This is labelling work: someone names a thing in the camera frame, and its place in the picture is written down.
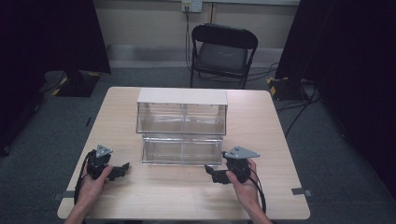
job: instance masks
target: black chair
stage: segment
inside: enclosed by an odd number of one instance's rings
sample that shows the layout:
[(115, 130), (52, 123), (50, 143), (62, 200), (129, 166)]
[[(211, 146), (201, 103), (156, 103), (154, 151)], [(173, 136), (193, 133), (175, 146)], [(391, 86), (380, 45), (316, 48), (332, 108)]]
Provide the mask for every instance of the black chair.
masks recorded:
[[(242, 89), (245, 88), (248, 71), (259, 42), (253, 33), (245, 29), (205, 23), (192, 30), (191, 38), (190, 88), (194, 71), (198, 72), (199, 77), (202, 72), (238, 78), (239, 83), (242, 83)], [(202, 43), (199, 52), (197, 42)]]

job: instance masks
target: two-tier storage box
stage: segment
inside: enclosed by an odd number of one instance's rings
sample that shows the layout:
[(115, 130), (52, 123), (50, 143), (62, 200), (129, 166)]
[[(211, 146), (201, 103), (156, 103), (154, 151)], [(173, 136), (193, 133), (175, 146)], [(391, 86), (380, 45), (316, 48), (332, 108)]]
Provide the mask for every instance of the two-tier storage box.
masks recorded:
[(142, 162), (220, 165), (226, 117), (226, 91), (142, 88), (136, 123)]

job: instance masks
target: table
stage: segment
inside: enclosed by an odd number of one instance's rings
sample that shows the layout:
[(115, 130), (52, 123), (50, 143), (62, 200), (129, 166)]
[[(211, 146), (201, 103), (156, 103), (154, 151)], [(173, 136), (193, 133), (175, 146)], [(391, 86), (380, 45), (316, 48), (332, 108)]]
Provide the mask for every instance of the table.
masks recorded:
[[(142, 135), (135, 132), (139, 88), (113, 87), (106, 94), (67, 190), (74, 190), (82, 161), (98, 144), (113, 149), (110, 163), (131, 163), (124, 177), (109, 182), (87, 218), (215, 220), (249, 219), (233, 186), (215, 184), (203, 166), (143, 164)], [(223, 150), (241, 146), (259, 152), (253, 160), (271, 219), (306, 219), (305, 196), (271, 96), (267, 91), (227, 90), (227, 135)], [(225, 169), (225, 165), (215, 169)], [(67, 218), (73, 199), (63, 198)]]

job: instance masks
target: white wall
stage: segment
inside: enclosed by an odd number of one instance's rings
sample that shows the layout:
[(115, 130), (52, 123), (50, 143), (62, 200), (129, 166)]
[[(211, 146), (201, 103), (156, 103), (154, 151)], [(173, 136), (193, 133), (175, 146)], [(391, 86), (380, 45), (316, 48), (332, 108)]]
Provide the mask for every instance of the white wall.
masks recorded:
[[(184, 48), (186, 15), (179, 1), (95, 0), (107, 45)], [(297, 6), (214, 4), (213, 22), (248, 29), (261, 49), (283, 49)], [(210, 21), (211, 3), (202, 13), (190, 14), (190, 31)]]

